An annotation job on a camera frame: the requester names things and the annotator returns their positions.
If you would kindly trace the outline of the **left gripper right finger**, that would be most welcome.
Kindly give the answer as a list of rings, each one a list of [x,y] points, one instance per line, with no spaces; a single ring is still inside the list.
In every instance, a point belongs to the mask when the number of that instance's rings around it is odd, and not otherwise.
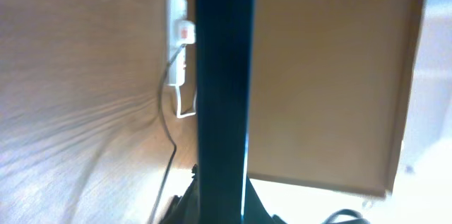
[[[286,224],[279,216],[271,216],[266,211],[248,177],[245,188],[244,224]]]

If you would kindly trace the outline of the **blue Samsung Galaxy smartphone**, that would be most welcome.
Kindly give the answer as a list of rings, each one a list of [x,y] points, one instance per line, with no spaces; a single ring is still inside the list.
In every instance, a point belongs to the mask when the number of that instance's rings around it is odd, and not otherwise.
[[[196,0],[199,221],[242,223],[255,0]]]

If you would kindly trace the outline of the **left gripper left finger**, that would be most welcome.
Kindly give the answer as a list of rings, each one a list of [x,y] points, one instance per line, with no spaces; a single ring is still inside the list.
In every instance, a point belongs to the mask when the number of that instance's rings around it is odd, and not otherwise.
[[[174,196],[159,224],[198,224],[198,165],[192,169],[192,181],[182,196]]]

